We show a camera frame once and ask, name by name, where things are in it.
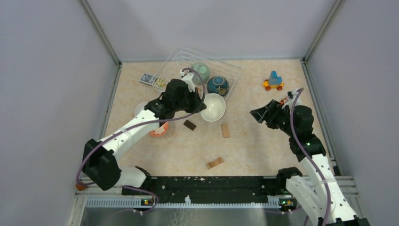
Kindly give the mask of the orange patterned white bowl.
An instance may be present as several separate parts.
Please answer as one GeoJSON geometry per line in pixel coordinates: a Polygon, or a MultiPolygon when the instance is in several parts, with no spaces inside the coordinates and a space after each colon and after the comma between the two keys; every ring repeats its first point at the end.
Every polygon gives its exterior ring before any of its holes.
{"type": "Polygon", "coordinates": [[[152,136],[152,137],[159,137],[164,135],[167,130],[169,128],[169,122],[165,122],[162,126],[160,126],[159,128],[152,130],[151,132],[148,133],[148,135],[152,136]]]}

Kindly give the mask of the plain white bowl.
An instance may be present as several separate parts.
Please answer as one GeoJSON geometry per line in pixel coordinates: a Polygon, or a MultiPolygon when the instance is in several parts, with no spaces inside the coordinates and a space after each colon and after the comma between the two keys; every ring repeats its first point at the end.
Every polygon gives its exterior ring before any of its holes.
{"type": "Polygon", "coordinates": [[[144,109],[144,107],[147,105],[147,102],[142,102],[138,104],[135,109],[134,109],[134,116],[138,116],[138,114],[144,109]]]}

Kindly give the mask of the beige ceramic bowl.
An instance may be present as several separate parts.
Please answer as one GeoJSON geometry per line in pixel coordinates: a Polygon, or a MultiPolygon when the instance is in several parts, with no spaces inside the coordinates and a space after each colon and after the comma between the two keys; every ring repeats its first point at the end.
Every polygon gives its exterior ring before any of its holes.
{"type": "Polygon", "coordinates": [[[220,120],[226,111],[226,103],[224,98],[215,93],[208,93],[205,95],[204,104],[206,109],[200,112],[202,119],[208,122],[215,122],[220,120]]]}

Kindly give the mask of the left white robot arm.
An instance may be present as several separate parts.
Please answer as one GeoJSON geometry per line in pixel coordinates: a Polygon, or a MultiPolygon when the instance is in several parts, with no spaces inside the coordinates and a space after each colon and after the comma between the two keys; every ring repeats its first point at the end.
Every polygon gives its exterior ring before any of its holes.
{"type": "Polygon", "coordinates": [[[80,181],[80,174],[89,177],[89,185],[97,185],[106,191],[120,184],[124,177],[133,184],[139,194],[150,191],[151,182],[142,169],[134,168],[124,173],[118,165],[122,155],[150,131],[167,121],[176,121],[175,113],[184,111],[187,117],[206,109],[205,94],[182,79],[172,79],[166,90],[149,101],[143,110],[117,131],[98,141],[91,139],[84,147],[82,163],[76,175],[76,184],[87,186],[80,181]]]}

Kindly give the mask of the light green ceramic bowl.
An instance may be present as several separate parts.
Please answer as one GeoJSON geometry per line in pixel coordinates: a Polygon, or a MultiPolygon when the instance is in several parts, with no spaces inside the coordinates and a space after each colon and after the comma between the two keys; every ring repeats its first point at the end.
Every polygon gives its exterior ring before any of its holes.
{"type": "Polygon", "coordinates": [[[197,71],[200,76],[202,77],[202,80],[206,83],[210,77],[210,68],[202,62],[197,62],[191,65],[191,68],[197,71]]]}

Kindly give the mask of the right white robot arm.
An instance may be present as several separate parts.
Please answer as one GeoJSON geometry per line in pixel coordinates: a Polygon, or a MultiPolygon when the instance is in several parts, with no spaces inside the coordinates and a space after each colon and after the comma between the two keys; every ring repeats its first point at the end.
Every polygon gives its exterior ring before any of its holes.
{"type": "Polygon", "coordinates": [[[279,129],[289,137],[289,147],[311,181],[306,183],[296,167],[280,169],[276,188],[282,194],[292,194],[310,220],[318,226],[368,226],[345,198],[330,169],[327,152],[313,133],[314,117],[304,105],[290,107],[276,100],[250,111],[258,123],[279,129]]]}

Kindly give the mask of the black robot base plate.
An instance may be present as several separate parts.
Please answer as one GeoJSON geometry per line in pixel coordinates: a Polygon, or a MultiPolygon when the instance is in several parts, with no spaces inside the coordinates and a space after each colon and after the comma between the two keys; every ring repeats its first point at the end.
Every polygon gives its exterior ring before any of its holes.
{"type": "Polygon", "coordinates": [[[189,197],[195,204],[267,203],[273,196],[287,195],[275,177],[152,177],[143,190],[160,198],[160,203],[183,203],[189,197]]]}

